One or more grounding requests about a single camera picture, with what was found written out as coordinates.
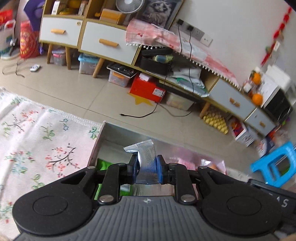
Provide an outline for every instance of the silver foil packet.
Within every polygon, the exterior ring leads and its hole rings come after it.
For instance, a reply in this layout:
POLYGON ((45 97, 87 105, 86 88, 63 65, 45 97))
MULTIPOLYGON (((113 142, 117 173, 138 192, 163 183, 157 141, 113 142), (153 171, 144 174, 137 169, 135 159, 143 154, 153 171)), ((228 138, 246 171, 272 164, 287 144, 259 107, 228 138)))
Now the silver foil packet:
POLYGON ((126 152, 137 153, 140 163, 137 184, 158 184, 157 164, 154 144, 152 140, 142 141, 123 148, 126 152))

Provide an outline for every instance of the remote control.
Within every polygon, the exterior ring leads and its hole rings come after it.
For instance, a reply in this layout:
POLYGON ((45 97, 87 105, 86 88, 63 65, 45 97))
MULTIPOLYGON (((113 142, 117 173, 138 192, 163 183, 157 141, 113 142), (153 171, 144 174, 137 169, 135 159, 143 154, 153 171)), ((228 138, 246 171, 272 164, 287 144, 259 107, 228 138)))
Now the remote control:
POLYGON ((30 68, 31 72, 36 72, 38 71, 38 69, 40 69, 40 65, 39 64, 35 64, 30 68))

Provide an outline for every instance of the power cord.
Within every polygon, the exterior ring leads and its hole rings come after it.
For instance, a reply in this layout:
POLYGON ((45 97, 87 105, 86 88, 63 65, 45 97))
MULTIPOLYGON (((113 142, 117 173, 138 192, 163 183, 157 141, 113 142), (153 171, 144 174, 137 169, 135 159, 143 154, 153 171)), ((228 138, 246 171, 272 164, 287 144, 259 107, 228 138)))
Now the power cord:
MULTIPOLYGON (((180 34, 179 26, 178 26, 178 32, 179 32, 180 44, 181 44, 181 52, 182 52, 183 47, 182 47, 181 34, 180 34)), ((190 38, 189 38, 190 55, 189 55, 189 59, 191 59, 191 54, 192 54, 191 31, 189 31, 189 33, 190 33, 190 38)), ((168 76, 170 70, 168 71, 167 75, 165 76, 165 80, 164 80, 164 82, 163 82, 163 89, 164 89, 164 87, 165 87, 165 82, 166 82, 166 79, 167 79, 167 76, 168 76)), ((190 82, 191 82, 191 84, 192 84, 192 96, 193 96, 193 94, 194 94, 194 85, 193 85, 193 82, 192 82, 191 77, 190 77, 190 67, 189 67, 189 79, 190 79, 190 82)), ((151 111, 150 113, 148 113, 148 114, 146 114, 146 115, 143 115, 143 116, 126 115, 126 114, 122 114, 122 113, 120 113, 119 115, 121 115, 121 116, 133 117, 133 118, 143 118, 143 117, 146 117, 146 116, 149 116, 149 115, 153 114, 154 111, 156 110, 156 108, 157 108, 158 105, 161 106, 162 108, 164 108, 164 109, 165 109, 165 110, 166 110, 171 116, 173 116, 173 117, 186 117, 186 116, 188 116, 188 115, 190 115, 190 114, 192 113, 192 111, 190 111, 190 112, 189 112, 188 114, 186 114, 186 115, 174 115, 174 114, 172 114, 168 109, 166 109, 164 106, 160 105, 159 102, 156 103, 156 106, 155 106, 155 108, 153 109, 153 111, 151 111)))
POLYGON ((180 44, 181 44, 181 52, 180 54, 182 54, 182 42, 181 42, 181 35, 180 35, 180 29, 179 29, 179 24, 178 24, 178 32, 179 32, 179 39, 180 39, 180 44))
POLYGON ((25 78, 25 76, 23 76, 22 74, 18 74, 17 71, 18 70, 24 70, 24 69, 29 69, 30 67, 26 67, 26 68, 22 68, 22 69, 19 69, 19 65, 21 65, 23 62, 25 62, 26 60, 25 59, 21 59, 20 61, 17 61, 15 64, 10 64, 10 65, 6 65, 3 67, 2 69, 2 74, 3 75, 9 75, 9 74, 16 74, 16 76, 21 76, 23 78, 25 78), (4 70, 9 68, 9 67, 13 67, 13 66, 16 66, 15 68, 15 71, 10 71, 10 72, 6 72, 4 73, 4 70))

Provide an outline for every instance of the white drawer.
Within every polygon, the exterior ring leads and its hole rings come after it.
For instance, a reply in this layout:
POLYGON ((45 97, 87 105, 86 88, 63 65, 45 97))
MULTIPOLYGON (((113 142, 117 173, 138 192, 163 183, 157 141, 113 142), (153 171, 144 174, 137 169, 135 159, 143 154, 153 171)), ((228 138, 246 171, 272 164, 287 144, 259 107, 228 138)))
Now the white drawer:
POLYGON ((245 122, 257 129, 264 136, 275 128, 275 124, 259 108, 255 109, 245 122))
POLYGON ((96 53, 127 64, 132 64, 137 46, 126 45, 126 31, 104 24, 87 22, 82 39, 81 50, 96 53), (100 43, 99 40, 111 41, 116 47, 100 43))
POLYGON ((255 106, 247 98, 222 79, 219 79, 210 91, 210 98, 242 120, 255 109, 255 106))
POLYGON ((82 20, 70 18, 43 18, 39 41, 51 41, 77 46, 82 20))

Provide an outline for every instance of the orange fruit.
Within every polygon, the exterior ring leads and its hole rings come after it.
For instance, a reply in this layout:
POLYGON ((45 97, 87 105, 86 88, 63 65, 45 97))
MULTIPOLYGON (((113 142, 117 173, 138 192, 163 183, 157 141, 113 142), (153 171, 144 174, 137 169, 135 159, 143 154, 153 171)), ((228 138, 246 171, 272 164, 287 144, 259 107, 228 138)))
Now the orange fruit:
POLYGON ((263 96, 261 94, 253 94, 252 101, 255 105, 260 106, 263 103, 263 96))
POLYGON ((255 85, 260 84, 261 83, 261 75, 255 72, 252 80, 255 83, 255 85))

